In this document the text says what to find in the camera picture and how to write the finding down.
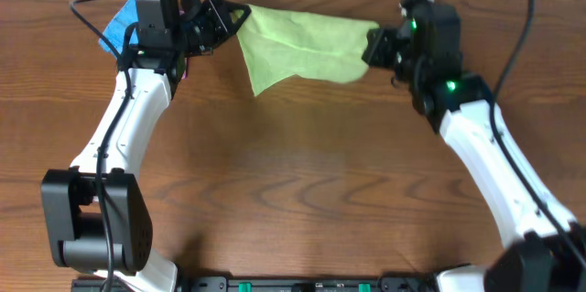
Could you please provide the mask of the light green microfiber cloth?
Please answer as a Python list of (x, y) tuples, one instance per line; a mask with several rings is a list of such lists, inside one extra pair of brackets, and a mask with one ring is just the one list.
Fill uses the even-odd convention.
[(292, 76), (349, 83), (361, 79), (374, 21), (277, 10), (258, 5), (237, 32), (255, 96)]

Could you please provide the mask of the pink folded cloth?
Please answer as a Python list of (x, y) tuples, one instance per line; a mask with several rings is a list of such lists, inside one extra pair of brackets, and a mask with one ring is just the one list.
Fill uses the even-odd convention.
[(184, 60), (183, 60), (183, 72), (182, 72), (182, 76), (181, 79), (185, 80), (187, 79), (189, 76), (189, 58), (184, 56)]

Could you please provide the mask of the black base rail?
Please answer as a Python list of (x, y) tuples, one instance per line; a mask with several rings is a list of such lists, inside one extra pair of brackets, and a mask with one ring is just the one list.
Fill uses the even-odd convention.
[(433, 278), (425, 276), (233, 278), (201, 276), (181, 278), (182, 292), (436, 292)]

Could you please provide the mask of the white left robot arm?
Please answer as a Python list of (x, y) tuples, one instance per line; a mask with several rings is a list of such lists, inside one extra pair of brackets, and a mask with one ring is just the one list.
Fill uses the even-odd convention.
[(49, 249), (57, 266), (96, 275), (100, 291), (174, 291), (179, 268), (153, 247), (140, 167), (188, 58), (221, 46), (251, 9), (226, 0), (127, 0), (125, 6), (134, 18), (100, 36), (116, 59), (113, 97), (70, 166), (49, 170), (41, 182)]

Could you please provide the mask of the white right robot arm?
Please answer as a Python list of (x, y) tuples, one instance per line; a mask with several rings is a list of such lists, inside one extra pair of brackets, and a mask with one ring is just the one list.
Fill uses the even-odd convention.
[(434, 275), (437, 291), (582, 291), (585, 229), (549, 191), (508, 131), (484, 79), (461, 67), (459, 30), (411, 20), (367, 34), (364, 61), (407, 82), (417, 110), (468, 169), (503, 255)]

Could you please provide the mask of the blue folded cloth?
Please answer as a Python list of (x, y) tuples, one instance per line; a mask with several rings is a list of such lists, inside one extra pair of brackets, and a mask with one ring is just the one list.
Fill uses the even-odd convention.
[(123, 52), (126, 29), (137, 21), (136, 0), (127, 0), (103, 31), (105, 38), (119, 54)]

